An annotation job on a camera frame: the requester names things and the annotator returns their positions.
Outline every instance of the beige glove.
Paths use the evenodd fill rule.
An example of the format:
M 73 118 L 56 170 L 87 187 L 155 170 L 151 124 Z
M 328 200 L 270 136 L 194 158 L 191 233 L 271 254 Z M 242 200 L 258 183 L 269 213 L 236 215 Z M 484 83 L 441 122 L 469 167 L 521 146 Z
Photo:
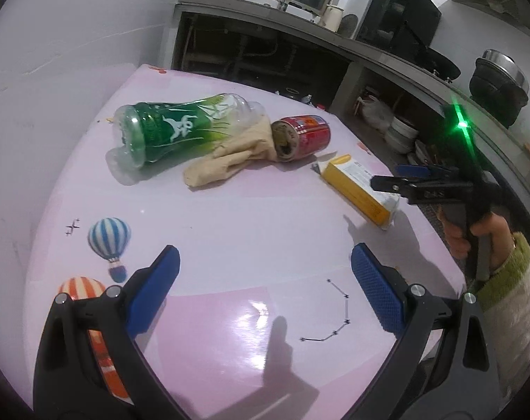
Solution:
M 277 161 L 271 122 L 263 117 L 243 133 L 229 138 L 214 151 L 196 160 L 183 172 L 187 186 L 197 188 L 237 174 L 253 160 Z

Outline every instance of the cardboard box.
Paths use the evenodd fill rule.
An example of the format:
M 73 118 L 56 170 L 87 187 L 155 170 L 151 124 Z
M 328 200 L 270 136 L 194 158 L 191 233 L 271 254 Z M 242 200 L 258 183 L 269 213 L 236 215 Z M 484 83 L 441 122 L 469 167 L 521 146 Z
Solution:
M 370 187 L 373 175 L 349 154 L 329 161 L 321 175 L 377 225 L 389 225 L 399 205 L 399 195 L 374 191 Z

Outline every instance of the white table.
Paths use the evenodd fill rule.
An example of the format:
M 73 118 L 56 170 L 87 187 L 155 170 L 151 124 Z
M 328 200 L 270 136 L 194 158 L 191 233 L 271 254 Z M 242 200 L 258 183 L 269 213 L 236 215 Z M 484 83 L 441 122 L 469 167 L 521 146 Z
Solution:
M 106 118 L 119 106 L 224 92 L 260 102 L 271 121 L 319 114 L 332 131 L 325 153 L 350 153 L 372 173 L 389 175 L 329 113 L 240 84 L 140 67 L 75 148 L 39 225 L 23 312 L 29 376 L 59 286 L 73 276 L 113 284 L 107 262 L 90 250 L 86 235 L 99 219 L 118 217 L 132 230 L 121 258 L 129 275 L 149 266 L 167 244 L 180 251 L 180 275 L 151 331 L 137 342 L 193 418 L 339 419 L 395 341 L 351 273 L 353 246 L 366 242 L 383 264 L 398 266 L 410 283 L 441 296 L 457 296 L 463 276 L 418 208 L 402 200 L 395 224 L 382 231 L 308 161 L 256 163 L 197 191 L 183 183 L 185 164 L 153 171 L 131 186 L 112 176 L 105 161 L 113 147 Z M 79 228 L 66 235 L 77 219 Z M 333 285 L 348 295 L 348 313 Z M 329 336 L 346 317 L 351 323 L 336 336 L 301 341 Z

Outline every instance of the constellation drawing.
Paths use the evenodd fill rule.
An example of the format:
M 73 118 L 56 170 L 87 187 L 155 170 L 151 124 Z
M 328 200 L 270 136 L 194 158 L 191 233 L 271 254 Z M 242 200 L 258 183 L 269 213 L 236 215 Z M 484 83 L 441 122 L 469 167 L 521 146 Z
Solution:
M 71 225 L 66 225 L 65 228 L 68 229 L 67 232 L 65 232 L 64 234 L 66 236 L 69 236 L 69 235 L 72 235 L 72 233 L 75 231 L 75 229 L 80 229 L 78 227 L 78 225 L 76 225 L 76 223 L 80 222 L 80 220 L 77 218 L 77 219 L 73 219 L 72 220 L 72 224 Z
M 331 281 L 330 279 L 328 279 L 327 282 L 329 284 L 331 284 L 334 288 L 336 288 L 337 291 L 339 291 L 339 293 L 344 297 L 344 321 L 343 321 L 343 325 L 341 325 L 337 330 L 333 330 L 331 332 L 331 334 L 326 336 L 325 338 L 300 338 L 300 341 L 302 341 L 302 342 L 304 342 L 304 341 L 317 341 L 317 342 L 327 341 L 329 338 L 333 338 L 334 336 L 339 335 L 339 332 L 343 328 L 347 327 L 347 325 L 350 325 L 350 323 L 351 323 L 350 319 L 348 318 L 348 295 L 345 294 L 341 289 L 339 289 L 339 287 L 333 281 Z

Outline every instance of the blue striped hot air balloon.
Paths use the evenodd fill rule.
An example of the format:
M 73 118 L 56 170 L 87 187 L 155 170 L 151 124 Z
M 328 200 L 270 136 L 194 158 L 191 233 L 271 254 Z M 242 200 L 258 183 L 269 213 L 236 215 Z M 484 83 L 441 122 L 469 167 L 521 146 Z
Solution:
M 109 274 L 117 283 L 127 277 L 125 267 L 119 260 L 131 238 L 131 229 L 119 218 L 104 218 L 90 227 L 88 244 L 99 257 L 109 261 Z

